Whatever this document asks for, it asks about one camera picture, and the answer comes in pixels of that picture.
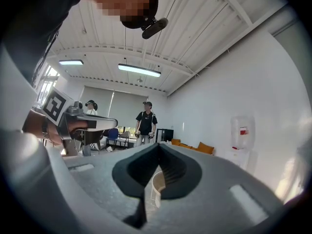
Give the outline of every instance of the pants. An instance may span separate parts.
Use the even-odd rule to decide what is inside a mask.
[[[149,135],[139,135],[136,139],[136,147],[142,145],[142,141],[144,138],[144,144],[149,144],[151,142]]]

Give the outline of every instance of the ceiling light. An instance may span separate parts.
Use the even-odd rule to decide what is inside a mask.
[[[60,65],[83,65],[82,60],[60,60]]]
[[[129,72],[135,72],[147,76],[154,76],[154,77],[160,77],[161,72],[146,69],[146,68],[140,68],[136,66],[126,65],[126,64],[118,64],[118,68],[120,70],[129,71]]]

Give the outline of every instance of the window blind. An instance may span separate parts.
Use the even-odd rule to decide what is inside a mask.
[[[122,92],[114,93],[109,118],[118,120],[118,126],[136,127],[136,117],[144,111],[147,97]]]
[[[97,115],[102,117],[108,117],[112,94],[112,90],[85,87],[80,99],[83,104],[83,111],[85,113],[87,112],[88,108],[85,106],[85,104],[92,99],[98,106]]]

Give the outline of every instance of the white ceiling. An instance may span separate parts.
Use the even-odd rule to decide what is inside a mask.
[[[47,62],[77,81],[123,83],[171,94],[286,4],[285,0],[159,0],[168,26],[148,40],[82,0],[64,21]],[[80,67],[58,65],[81,59]],[[118,63],[161,72],[160,78],[118,70]]]

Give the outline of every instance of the chair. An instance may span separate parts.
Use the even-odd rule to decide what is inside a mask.
[[[118,134],[119,134],[119,131],[117,128],[110,129],[108,132],[108,137],[106,139],[106,146],[109,144],[110,140],[113,140],[114,141],[113,150],[114,150],[116,148],[116,142],[117,142]]]
[[[119,145],[121,147],[121,143],[124,142],[124,149],[126,149],[126,143],[128,142],[128,147],[129,147],[129,137],[130,137],[130,132],[126,131],[122,134],[119,135],[119,139],[117,141],[119,141]]]

